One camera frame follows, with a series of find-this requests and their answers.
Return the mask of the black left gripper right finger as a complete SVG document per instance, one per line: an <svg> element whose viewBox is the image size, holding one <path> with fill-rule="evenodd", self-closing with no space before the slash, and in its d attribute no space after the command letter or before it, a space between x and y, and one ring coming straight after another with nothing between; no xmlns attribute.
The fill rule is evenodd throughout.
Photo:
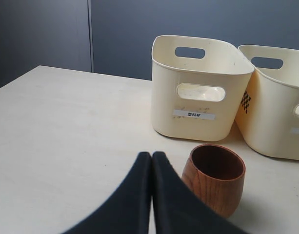
<svg viewBox="0 0 299 234"><path fill-rule="evenodd" d="M220 217L182 182L166 154L152 155L153 207L158 234L243 234Z"/></svg>

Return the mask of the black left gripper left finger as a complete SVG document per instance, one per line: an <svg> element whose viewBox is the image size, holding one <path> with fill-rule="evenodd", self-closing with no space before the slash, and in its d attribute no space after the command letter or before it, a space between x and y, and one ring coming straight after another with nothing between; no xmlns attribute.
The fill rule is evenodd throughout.
<svg viewBox="0 0 299 234"><path fill-rule="evenodd" d="M66 234L147 234L151 210L151 155L140 152L111 196Z"/></svg>

